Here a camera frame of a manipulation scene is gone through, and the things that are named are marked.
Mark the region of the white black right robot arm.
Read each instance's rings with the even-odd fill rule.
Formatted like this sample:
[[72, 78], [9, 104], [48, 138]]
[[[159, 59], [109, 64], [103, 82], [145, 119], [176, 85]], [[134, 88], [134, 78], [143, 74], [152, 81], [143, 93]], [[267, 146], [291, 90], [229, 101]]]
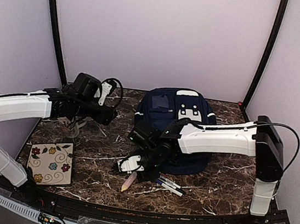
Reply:
[[250, 214], [240, 224], [262, 224], [279, 182], [287, 167], [284, 165], [282, 139], [267, 116], [257, 121], [232, 125], [204, 125], [189, 118], [169, 123], [165, 130], [153, 129], [138, 122], [129, 138], [140, 150], [113, 165], [118, 173], [137, 173], [140, 181], [156, 180], [161, 164], [170, 156], [199, 153], [231, 153], [255, 158], [256, 181]]

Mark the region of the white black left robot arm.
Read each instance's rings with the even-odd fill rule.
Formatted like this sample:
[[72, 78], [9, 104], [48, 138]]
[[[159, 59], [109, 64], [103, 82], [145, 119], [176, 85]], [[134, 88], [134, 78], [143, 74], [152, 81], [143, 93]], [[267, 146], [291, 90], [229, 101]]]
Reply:
[[[84, 101], [59, 89], [45, 89], [30, 93], [0, 95], [0, 123], [26, 119], [91, 118], [109, 125], [117, 116], [116, 107]], [[19, 195], [27, 204], [39, 202], [40, 193], [33, 187], [34, 179], [27, 170], [0, 146], [0, 175], [11, 185], [19, 187]]]

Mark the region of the navy blue backpack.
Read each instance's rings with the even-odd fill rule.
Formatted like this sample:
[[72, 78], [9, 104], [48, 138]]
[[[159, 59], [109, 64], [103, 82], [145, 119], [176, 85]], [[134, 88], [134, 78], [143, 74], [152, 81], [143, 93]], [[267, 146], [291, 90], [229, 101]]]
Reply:
[[216, 125], [216, 115], [206, 99], [197, 91], [185, 88], [156, 88], [147, 92], [134, 115], [134, 125], [144, 121], [162, 133], [162, 140], [172, 144], [170, 155], [158, 168], [171, 175], [193, 175], [203, 172], [211, 159], [210, 153], [182, 153], [177, 134], [189, 121], [196, 124]]

